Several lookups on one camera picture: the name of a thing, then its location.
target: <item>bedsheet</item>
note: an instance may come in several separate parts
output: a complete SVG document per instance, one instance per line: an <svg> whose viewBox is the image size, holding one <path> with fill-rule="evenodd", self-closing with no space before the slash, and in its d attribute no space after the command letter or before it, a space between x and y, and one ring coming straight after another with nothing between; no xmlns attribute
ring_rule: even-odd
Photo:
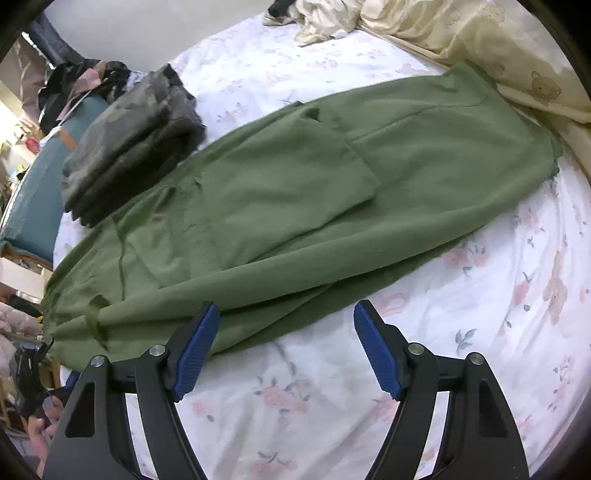
<svg viewBox="0 0 591 480"><path fill-rule="evenodd" d="M197 98L207 143L294 100L440 73L361 31L306 48L294 45L296 31L263 27L255 17L171 62ZM515 209L369 296L410 342L436 355L487 357L531 472L569 427L591 383L591 189L568 155L558 164L558 175ZM55 265L83 233L63 218ZM446 403L439 394L417 478L433 468ZM276 341L211 359L177 405L212 480L364 478L396 408L356 336L352 305ZM156 478L134 395L128 411L142 473Z"/></svg>

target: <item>gray folded clothing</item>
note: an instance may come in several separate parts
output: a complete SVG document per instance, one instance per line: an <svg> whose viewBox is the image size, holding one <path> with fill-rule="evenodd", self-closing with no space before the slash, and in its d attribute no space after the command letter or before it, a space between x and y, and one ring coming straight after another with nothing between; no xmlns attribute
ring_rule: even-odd
<svg viewBox="0 0 591 480"><path fill-rule="evenodd" d="M94 226L156 184L203 141L194 106L170 65L149 73L91 124L65 160L65 211Z"/></svg>

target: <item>blue gripper pad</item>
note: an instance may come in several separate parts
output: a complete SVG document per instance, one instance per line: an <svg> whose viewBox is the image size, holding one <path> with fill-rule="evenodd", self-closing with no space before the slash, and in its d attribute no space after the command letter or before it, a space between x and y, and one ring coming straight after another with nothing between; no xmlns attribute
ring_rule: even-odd
<svg viewBox="0 0 591 480"><path fill-rule="evenodd" d="M394 400L400 400L402 387L398 382L396 359L390 353L390 349L361 301L353 311L353 322L379 386Z"/></svg>
<svg viewBox="0 0 591 480"><path fill-rule="evenodd" d="M216 337L219 323L220 312L217 306L212 304L178 361L177 381L172 389L175 402L182 400L187 393L195 388L197 378Z"/></svg>

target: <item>cargo pocket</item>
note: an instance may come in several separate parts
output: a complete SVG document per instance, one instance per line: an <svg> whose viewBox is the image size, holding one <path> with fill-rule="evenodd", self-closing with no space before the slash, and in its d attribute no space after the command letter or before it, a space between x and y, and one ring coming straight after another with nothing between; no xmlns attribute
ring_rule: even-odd
<svg viewBox="0 0 591 480"><path fill-rule="evenodd" d="M375 197L378 179L318 116L317 108L297 109L202 171L222 268L248 263Z"/></svg>

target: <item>silver bolt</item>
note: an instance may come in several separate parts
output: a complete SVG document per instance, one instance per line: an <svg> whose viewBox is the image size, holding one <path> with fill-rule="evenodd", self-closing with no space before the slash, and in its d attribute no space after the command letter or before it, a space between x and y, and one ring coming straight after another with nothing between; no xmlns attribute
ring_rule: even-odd
<svg viewBox="0 0 591 480"><path fill-rule="evenodd" d="M408 351L411 352L413 355L422 355L425 351L425 347L420 343L411 343L408 346Z"/></svg>
<svg viewBox="0 0 591 480"><path fill-rule="evenodd" d="M93 367L100 367L104 363L105 363L105 357L102 355L96 355L90 359L90 364Z"/></svg>
<svg viewBox="0 0 591 480"><path fill-rule="evenodd" d="M160 356L166 351L166 347L164 345L154 345L150 349L150 355L152 356Z"/></svg>
<svg viewBox="0 0 591 480"><path fill-rule="evenodd" d="M474 365L482 365L484 363L484 357L479 353L471 353L470 362Z"/></svg>

